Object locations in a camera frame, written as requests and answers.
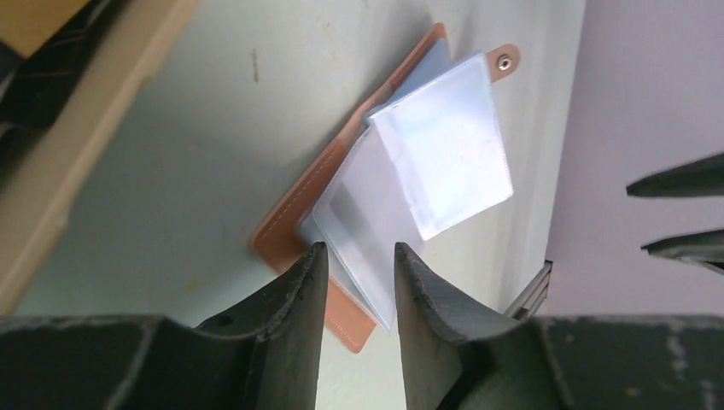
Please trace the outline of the yellow oval tray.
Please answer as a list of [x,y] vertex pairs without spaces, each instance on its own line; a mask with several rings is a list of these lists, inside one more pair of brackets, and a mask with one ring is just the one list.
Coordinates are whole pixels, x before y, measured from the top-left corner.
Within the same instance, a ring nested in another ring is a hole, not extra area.
[[3,314],[15,311],[52,253],[80,189],[196,6],[195,1],[122,4],[55,124],[2,183]]

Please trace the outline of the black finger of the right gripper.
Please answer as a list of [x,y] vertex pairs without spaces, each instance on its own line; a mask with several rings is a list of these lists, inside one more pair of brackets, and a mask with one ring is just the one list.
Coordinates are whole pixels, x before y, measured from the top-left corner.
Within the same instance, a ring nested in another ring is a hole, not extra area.
[[723,230],[667,237],[641,246],[649,256],[696,265],[723,275]]
[[688,162],[643,177],[626,187],[628,196],[723,196],[723,154]]

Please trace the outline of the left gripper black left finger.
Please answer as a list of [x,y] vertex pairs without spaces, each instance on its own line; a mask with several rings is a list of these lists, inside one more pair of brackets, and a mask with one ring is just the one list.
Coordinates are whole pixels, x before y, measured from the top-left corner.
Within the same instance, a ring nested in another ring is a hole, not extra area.
[[202,409],[313,409],[329,283],[314,243],[285,273],[203,322],[219,366]]

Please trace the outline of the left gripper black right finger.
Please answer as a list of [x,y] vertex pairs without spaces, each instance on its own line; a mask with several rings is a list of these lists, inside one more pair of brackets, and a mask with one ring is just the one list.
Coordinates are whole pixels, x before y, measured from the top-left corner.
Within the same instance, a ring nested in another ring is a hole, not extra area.
[[488,339],[517,321],[447,282],[402,242],[394,246],[394,292],[407,408],[462,408],[495,370]]

